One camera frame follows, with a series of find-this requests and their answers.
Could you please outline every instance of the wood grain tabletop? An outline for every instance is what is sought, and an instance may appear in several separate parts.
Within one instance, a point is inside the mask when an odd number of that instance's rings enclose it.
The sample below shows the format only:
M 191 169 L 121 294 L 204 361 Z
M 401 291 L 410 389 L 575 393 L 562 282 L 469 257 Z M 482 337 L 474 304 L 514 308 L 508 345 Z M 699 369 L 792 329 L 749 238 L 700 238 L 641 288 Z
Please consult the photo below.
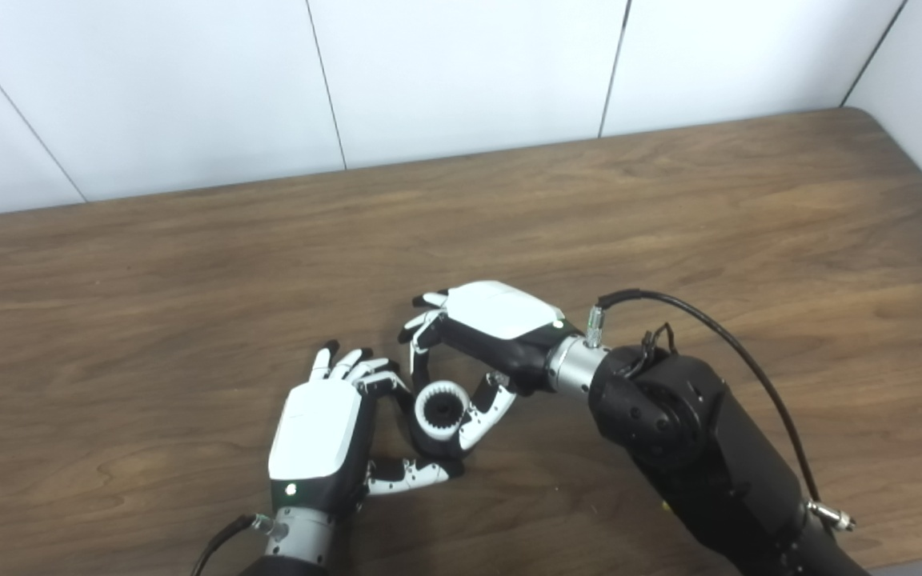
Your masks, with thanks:
M 497 278 L 584 326 L 643 287 L 706 310 L 782 391 L 865 566 L 922 558 L 922 173 L 858 110 L 0 215 L 0 575 L 185 574 L 267 511 L 283 398 L 326 339 L 406 360 L 420 292 Z M 789 462 L 738 358 L 663 320 Z M 433 376 L 483 368 L 437 350 Z M 387 405 L 376 453 L 410 455 Z M 588 410 L 520 398 L 468 474 L 370 498 L 334 574 L 732 575 Z M 208 574 L 260 553 L 242 535 Z

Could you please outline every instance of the cable connector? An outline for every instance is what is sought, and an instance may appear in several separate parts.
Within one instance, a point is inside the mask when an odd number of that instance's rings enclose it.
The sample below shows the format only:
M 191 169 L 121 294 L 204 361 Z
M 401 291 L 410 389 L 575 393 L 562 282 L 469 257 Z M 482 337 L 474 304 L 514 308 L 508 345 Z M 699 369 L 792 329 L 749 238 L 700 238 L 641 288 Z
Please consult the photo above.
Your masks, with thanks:
M 286 538 L 287 534 L 290 533 L 290 527 L 285 522 L 277 522 L 265 514 L 255 515 L 255 520 L 251 523 L 251 529 L 261 532 L 277 542 Z
M 589 321 L 586 323 L 586 346 L 590 349 L 599 349 L 600 343 L 603 342 L 603 319 L 605 316 L 603 307 L 597 305 L 589 310 Z
M 820 521 L 838 532 L 852 532 L 856 529 L 856 521 L 842 510 L 835 510 L 835 508 L 813 500 L 806 502 L 806 510 L 811 511 L 817 518 L 820 518 Z
M 259 522 L 260 518 L 268 520 L 268 518 L 264 517 L 262 514 L 239 515 L 237 520 L 230 522 L 230 524 L 227 524 L 226 527 L 220 530 L 215 536 L 212 536 L 208 544 L 205 544 L 205 550 L 202 550 L 200 557 L 198 557 L 198 561 L 194 563 L 194 568 L 190 569 L 190 576 L 201 576 L 202 570 L 205 570 L 205 564 L 208 563 L 208 558 L 211 557 L 212 553 L 219 550 L 219 547 L 222 546 L 226 540 L 230 540 L 246 529 L 253 527 L 256 522 Z

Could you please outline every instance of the black cable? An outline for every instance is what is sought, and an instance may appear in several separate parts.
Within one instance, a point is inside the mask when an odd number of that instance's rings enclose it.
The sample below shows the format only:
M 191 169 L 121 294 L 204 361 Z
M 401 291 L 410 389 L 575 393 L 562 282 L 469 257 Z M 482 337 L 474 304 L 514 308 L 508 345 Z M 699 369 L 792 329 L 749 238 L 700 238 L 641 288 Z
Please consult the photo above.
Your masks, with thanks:
M 226 543 L 226 540 L 230 540 L 246 529 L 251 528 L 256 518 L 258 518 L 256 514 L 241 515 L 237 520 L 227 524 L 226 528 L 220 530 L 215 536 L 212 536 L 212 539 L 205 545 L 205 550 L 202 550 L 202 555 L 194 563 L 194 569 L 190 570 L 190 576 L 201 576 L 202 570 L 205 569 L 205 562 L 208 562 L 208 558 L 211 557 L 212 553 L 219 550 L 219 547 Z
M 742 358 L 746 365 L 749 366 L 750 370 L 753 371 L 753 374 L 756 375 L 756 379 L 764 386 L 764 390 L 768 392 L 768 396 L 771 397 L 771 401 L 775 404 L 775 408 L 778 409 L 778 415 L 784 423 L 784 429 L 788 432 L 788 438 L 792 442 L 793 450 L 795 450 L 795 457 L 799 462 L 799 470 L 802 473 L 802 480 L 806 482 L 806 490 L 809 491 L 809 497 L 812 498 L 813 501 L 820 502 L 820 492 L 816 489 L 816 480 L 813 478 L 813 471 L 810 470 L 809 460 L 806 459 L 806 451 L 802 448 L 802 440 L 799 438 L 799 431 L 796 429 L 795 423 L 792 422 L 792 416 L 789 414 L 788 408 L 784 405 L 780 394 L 778 394 L 778 390 L 773 386 L 771 379 L 764 373 L 764 369 L 760 368 L 760 365 L 754 360 L 752 354 L 749 354 L 749 350 L 746 350 L 746 347 L 742 346 L 742 342 L 739 342 L 735 336 L 732 336 L 731 332 L 725 330 L 724 326 L 721 326 L 714 318 L 710 318 L 704 314 L 702 310 L 696 309 L 695 306 L 689 305 L 689 303 L 684 300 L 674 298 L 674 296 L 668 294 L 663 294 L 663 292 L 639 290 L 637 288 L 619 290 L 605 296 L 600 296 L 596 305 L 599 306 L 600 309 L 606 310 L 608 307 L 617 305 L 619 302 L 640 299 L 658 300 L 658 302 L 666 303 L 666 305 L 674 306 L 676 309 L 684 311 L 684 313 L 689 314 L 689 316 L 699 320 L 706 325 L 707 328 L 713 330 L 739 354 L 739 357 Z

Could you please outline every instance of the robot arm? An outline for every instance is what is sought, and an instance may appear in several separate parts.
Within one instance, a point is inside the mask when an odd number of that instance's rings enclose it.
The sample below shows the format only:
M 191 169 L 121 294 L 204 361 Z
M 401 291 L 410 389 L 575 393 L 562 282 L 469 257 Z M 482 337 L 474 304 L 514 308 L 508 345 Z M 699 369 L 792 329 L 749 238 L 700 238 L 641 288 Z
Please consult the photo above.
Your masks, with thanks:
M 446 343 L 509 377 L 517 393 L 556 391 L 586 402 L 600 433 L 626 449 L 692 535 L 745 576 L 867 576 L 822 526 L 852 522 L 804 498 L 709 365 L 677 354 L 673 335 L 670 350 L 648 333 L 642 346 L 601 346 L 603 310 L 614 302 L 592 311 L 582 335 L 534 296 L 476 282 L 417 298 L 435 308 L 402 336 L 420 377 L 428 377 L 428 350 Z
M 354 350 L 333 364 L 328 342 L 307 382 L 287 396 L 272 441 L 268 474 L 274 517 L 245 515 L 216 535 L 191 576 L 235 533 L 266 533 L 266 553 L 242 576 L 325 576 L 337 527 L 366 496 L 424 488 L 463 474 L 461 462 L 429 458 L 370 458 L 380 398 L 408 412 L 414 399 L 386 358 Z

